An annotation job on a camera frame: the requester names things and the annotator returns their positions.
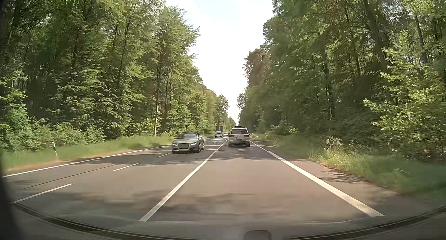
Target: silver convertible car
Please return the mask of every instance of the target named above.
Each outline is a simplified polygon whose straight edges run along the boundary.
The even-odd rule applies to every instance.
[[[204,139],[195,132],[181,133],[172,142],[172,153],[178,152],[200,152],[204,150]]]

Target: grass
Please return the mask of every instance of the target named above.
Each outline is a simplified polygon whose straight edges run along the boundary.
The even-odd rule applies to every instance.
[[[93,157],[115,152],[123,152],[128,150],[136,150],[150,148],[161,145],[168,145],[172,142],[172,138],[167,135],[161,136],[131,136],[123,137],[117,140],[107,140],[89,145],[73,145],[57,148],[59,160],[70,161],[83,157]],[[55,153],[52,148],[43,151],[18,151],[4,152],[2,164],[4,168],[20,168],[27,165],[53,162],[56,160]]]
[[[269,144],[276,140],[278,151],[288,156],[325,164],[401,194],[446,198],[446,165],[443,163],[406,160],[370,147],[346,147],[337,140],[333,148],[325,150],[326,138],[302,134],[255,135],[253,140],[270,140]]]

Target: sky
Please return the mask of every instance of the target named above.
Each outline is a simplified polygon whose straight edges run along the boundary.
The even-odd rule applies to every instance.
[[[208,89],[229,101],[228,115],[236,122],[237,96],[247,80],[244,59],[264,43],[263,24],[272,16],[271,0],[166,0],[186,11],[188,24],[199,27],[200,37],[191,49]]]

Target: solid white line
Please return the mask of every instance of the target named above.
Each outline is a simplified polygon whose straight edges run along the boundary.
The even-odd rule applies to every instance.
[[[40,193],[38,193],[38,194],[31,195],[31,196],[28,196],[28,197],[19,199],[19,200],[17,200],[17,201],[12,202],[12,203],[19,203],[19,202],[21,202],[21,201],[25,201],[26,199],[30,199],[30,198],[36,197],[36,196],[38,196],[38,195],[42,195],[42,194],[45,194],[45,193],[48,193],[48,192],[52,192],[52,191],[55,191],[55,190],[58,190],[58,189],[61,189],[61,188],[64,188],[64,187],[67,187],[67,186],[70,186],[70,185],[72,185],[72,183],[69,183],[69,184],[66,184],[66,185],[63,185],[63,186],[60,186],[60,187],[51,189],[51,190],[49,190],[49,191],[40,192]]]
[[[155,205],[155,207],[153,207],[147,214],[145,214],[140,221],[142,222],[147,222],[147,220],[153,215],[155,214],[155,212],[157,212],[159,210],[159,208],[161,208],[161,206],[163,206],[165,204],[165,202],[167,202],[167,200],[169,200],[170,197],[172,197],[176,191],[178,191],[181,186],[183,186],[187,180],[189,180],[219,149],[220,147],[218,147],[218,149],[216,149],[214,152],[212,152],[212,154],[206,158],[206,160],[203,161],[203,163],[201,163],[196,169],[194,169],[184,180],[181,181],[181,183],[179,183],[173,190],[171,190],[157,205]]]
[[[129,166],[122,167],[122,168],[120,168],[120,169],[129,168],[129,167],[134,166],[134,165],[137,165],[137,164],[140,164],[140,162],[139,162],[139,163],[132,164],[132,165],[129,165]]]
[[[368,214],[369,216],[382,216],[384,214],[379,213],[378,211],[372,209],[371,207],[365,205],[364,203],[361,203],[360,201],[356,200],[355,198],[349,196],[348,194],[336,189],[335,187],[331,186],[330,184],[320,180],[319,178],[315,177],[314,175],[306,172],[305,170],[297,167],[296,165],[288,162],[287,160],[283,159],[282,157],[279,157],[278,155],[274,154],[273,152],[270,152],[269,150],[266,150],[259,145],[253,143],[255,146],[258,146],[259,148],[263,149],[264,151],[268,152],[270,155],[276,157],[277,159],[281,160],[283,163],[287,164],[291,168],[299,171],[302,175],[308,177],[310,180],[314,181],[315,183],[319,184],[320,186],[326,188],[328,191],[332,192],[339,198],[343,199],[347,203],[351,204],[353,207],[357,208],[358,210],[364,212],[365,214]]]
[[[164,156],[167,156],[168,154],[170,154],[170,153],[164,154],[164,155],[162,155],[162,156],[159,156],[159,157],[164,157]]]
[[[159,147],[148,148],[148,149],[156,149],[156,148],[162,148],[162,147],[166,147],[166,146],[159,146]],[[121,153],[121,154],[116,154],[116,155],[106,156],[106,157],[120,156],[120,155],[130,154],[130,153],[134,153],[134,152],[140,152],[140,151],[148,150],[148,149],[140,149],[140,150],[130,151],[130,152],[126,152],[126,153]],[[79,162],[71,162],[71,163],[61,164],[61,165],[52,166],[52,167],[47,167],[47,168],[43,168],[43,169],[33,169],[33,170],[30,170],[30,171],[25,171],[25,172],[20,172],[20,173],[15,173],[15,174],[6,175],[6,176],[3,176],[3,177],[11,177],[11,176],[16,176],[16,175],[21,175],[21,174],[31,173],[31,172],[35,172],[35,171],[45,170],[45,169],[52,169],[52,168],[57,168],[57,167],[67,166],[67,165],[76,164],[76,163],[81,163],[81,162],[88,162],[88,161],[97,160],[97,159],[102,159],[102,158],[106,158],[106,157],[98,157],[98,158],[88,159],[88,160],[79,161]]]

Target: asphalt road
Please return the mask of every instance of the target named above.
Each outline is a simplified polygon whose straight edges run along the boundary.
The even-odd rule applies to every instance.
[[[8,173],[11,199],[100,227],[147,225],[152,234],[166,225],[380,222],[434,207],[274,147],[229,148],[226,138],[206,139],[200,153],[164,146],[69,163]]]

